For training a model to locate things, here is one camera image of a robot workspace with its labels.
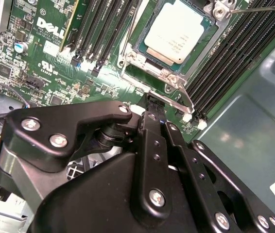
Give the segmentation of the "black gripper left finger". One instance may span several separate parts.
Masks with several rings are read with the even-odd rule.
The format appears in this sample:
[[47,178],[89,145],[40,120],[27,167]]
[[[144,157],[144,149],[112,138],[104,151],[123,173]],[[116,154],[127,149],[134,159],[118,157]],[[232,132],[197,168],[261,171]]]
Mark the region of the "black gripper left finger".
[[164,103],[144,95],[120,101],[18,109],[0,140],[1,185],[24,198],[34,215],[56,188],[117,155],[136,156],[130,209],[136,220],[167,220],[172,212]]

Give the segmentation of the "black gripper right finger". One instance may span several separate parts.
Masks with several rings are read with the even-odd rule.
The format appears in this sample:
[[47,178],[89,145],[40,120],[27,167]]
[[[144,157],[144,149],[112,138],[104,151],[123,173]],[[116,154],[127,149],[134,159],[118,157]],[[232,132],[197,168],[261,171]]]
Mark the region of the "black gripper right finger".
[[206,144],[170,122],[163,131],[197,232],[275,233],[275,213]]

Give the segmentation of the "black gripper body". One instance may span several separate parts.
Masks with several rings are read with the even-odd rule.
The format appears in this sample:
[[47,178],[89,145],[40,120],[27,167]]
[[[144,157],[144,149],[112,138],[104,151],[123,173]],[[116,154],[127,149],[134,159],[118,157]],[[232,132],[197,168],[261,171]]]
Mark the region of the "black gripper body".
[[130,209],[136,156],[117,155],[53,190],[40,204],[32,233],[212,233],[214,225],[192,208],[177,171],[170,169],[172,212],[156,227],[138,222]]

